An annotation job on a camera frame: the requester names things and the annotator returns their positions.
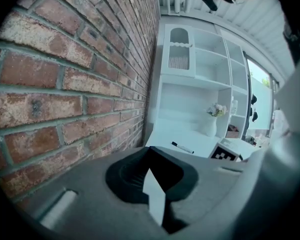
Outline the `brown wooden organiser box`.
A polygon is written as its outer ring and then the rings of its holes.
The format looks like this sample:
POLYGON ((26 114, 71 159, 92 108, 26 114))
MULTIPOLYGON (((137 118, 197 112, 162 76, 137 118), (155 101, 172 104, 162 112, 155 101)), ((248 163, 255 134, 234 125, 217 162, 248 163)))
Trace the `brown wooden organiser box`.
POLYGON ((240 132, 238 128, 232 124, 229 124, 227 127, 227 132, 226 132, 226 138, 230 139, 238 139, 240 135, 240 132))

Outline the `dark framed window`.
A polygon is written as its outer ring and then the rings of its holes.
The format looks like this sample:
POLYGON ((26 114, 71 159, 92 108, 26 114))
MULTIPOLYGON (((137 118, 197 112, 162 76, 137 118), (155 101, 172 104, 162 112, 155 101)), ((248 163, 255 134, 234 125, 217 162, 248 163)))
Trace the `dark framed window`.
POLYGON ((258 61, 243 52, 248 72, 248 112, 244 135, 269 137, 274 128, 276 102, 274 95, 279 87, 278 81, 258 61), (257 102, 251 105, 252 95, 257 97, 257 102), (258 118, 252 122, 250 109, 255 109, 258 118))

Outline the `white shelf unit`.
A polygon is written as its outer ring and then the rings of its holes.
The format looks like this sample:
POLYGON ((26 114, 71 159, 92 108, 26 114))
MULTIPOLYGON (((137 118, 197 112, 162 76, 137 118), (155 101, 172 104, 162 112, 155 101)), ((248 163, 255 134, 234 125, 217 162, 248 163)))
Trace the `white shelf unit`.
POLYGON ((248 72, 242 48, 221 35, 192 28, 195 75, 162 74, 161 56, 153 129, 197 131, 206 135, 206 121, 211 116, 206 110, 213 104, 220 104, 226 106, 227 113, 217 117, 215 137, 225 138, 231 124, 238 128, 238 139, 241 139, 249 104, 248 72), (232 100, 238 100, 236 114, 231 114, 232 100))

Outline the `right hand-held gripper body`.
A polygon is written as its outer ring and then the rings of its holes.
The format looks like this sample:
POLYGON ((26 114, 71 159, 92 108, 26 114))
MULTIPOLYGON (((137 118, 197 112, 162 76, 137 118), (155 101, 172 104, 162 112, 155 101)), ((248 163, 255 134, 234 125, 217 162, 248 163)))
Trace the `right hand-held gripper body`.
POLYGON ((242 160, 238 145, 227 138, 222 138, 217 142, 209 158, 232 162, 242 160))

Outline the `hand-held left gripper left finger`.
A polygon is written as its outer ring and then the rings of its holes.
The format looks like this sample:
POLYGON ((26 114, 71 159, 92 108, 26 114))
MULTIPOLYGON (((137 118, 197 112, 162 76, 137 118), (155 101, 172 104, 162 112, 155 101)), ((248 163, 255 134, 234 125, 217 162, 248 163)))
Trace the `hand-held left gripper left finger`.
POLYGON ((52 240, 159 240, 167 233, 143 192, 146 147, 74 166, 39 189, 25 212, 52 240))

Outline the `clear glass jar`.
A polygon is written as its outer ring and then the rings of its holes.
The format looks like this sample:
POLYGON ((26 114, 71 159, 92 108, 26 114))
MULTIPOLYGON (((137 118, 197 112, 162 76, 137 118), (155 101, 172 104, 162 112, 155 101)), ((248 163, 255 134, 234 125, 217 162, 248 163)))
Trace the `clear glass jar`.
POLYGON ((233 99, 233 100, 231 101, 231 110, 230 110, 230 113, 231 113, 232 115, 236 115, 236 114, 237 114, 238 104, 239 104, 239 102, 238 102, 238 100, 236 100, 236 99, 233 99))

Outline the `white table surface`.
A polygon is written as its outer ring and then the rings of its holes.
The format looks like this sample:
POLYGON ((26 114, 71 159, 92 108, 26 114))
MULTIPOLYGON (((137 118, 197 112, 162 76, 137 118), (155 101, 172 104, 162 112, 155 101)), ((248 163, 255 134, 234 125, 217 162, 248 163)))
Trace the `white table surface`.
POLYGON ((247 159, 257 150, 253 145, 237 138, 208 137, 194 130, 154 130, 147 142, 146 147, 163 147, 187 155, 190 153, 172 145, 172 142, 193 151, 195 156, 207 158, 212 153, 216 144, 222 143, 226 148, 247 159))

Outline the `white arched cabinet door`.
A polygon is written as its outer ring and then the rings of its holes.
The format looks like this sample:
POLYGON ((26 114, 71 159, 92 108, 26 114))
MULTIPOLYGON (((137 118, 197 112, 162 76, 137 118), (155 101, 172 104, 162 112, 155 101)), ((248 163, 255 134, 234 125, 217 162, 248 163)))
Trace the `white arched cabinet door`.
POLYGON ((193 28, 187 25, 166 24, 161 73, 194 78, 195 70, 196 56, 193 28))

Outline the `black and white marker pen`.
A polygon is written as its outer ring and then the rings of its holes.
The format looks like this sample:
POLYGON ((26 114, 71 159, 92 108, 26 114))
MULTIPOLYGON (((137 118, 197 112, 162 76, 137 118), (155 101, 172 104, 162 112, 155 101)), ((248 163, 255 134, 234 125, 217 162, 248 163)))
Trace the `black and white marker pen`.
POLYGON ((179 145, 178 143, 176 143, 176 142, 174 142, 174 141, 172 141, 171 144, 172 144, 173 146, 175 146, 175 147, 177 147, 177 148, 179 148, 179 149, 181 149, 181 150, 187 152, 187 153, 194 154, 194 151, 193 151, 193 150, 191 150, 191 149, 189 149, 189 148, 187 148, 187 147, 185 147, 185 146, 179 145))

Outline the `white ceramic vase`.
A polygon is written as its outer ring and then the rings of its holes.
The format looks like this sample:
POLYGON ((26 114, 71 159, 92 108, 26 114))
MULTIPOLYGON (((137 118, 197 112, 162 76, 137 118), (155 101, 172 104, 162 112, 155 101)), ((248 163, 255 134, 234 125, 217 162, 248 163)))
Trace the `white ceramic vase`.
POLYGON ((211 138, 216 135, 216 133, 217 133, 217 117, 216 116, 208 117, 208 119, 206 120, 204 132, 208 137, 211 137, 211 138))

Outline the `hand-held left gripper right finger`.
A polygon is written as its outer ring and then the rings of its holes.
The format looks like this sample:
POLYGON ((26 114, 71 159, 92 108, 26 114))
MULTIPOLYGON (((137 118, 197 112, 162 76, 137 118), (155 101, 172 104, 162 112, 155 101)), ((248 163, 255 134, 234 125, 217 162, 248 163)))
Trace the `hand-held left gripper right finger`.
POLYGON ((239 162, 149 148, 149 213, 167 233, 203 218, 230 192, 244 171, 239 162))

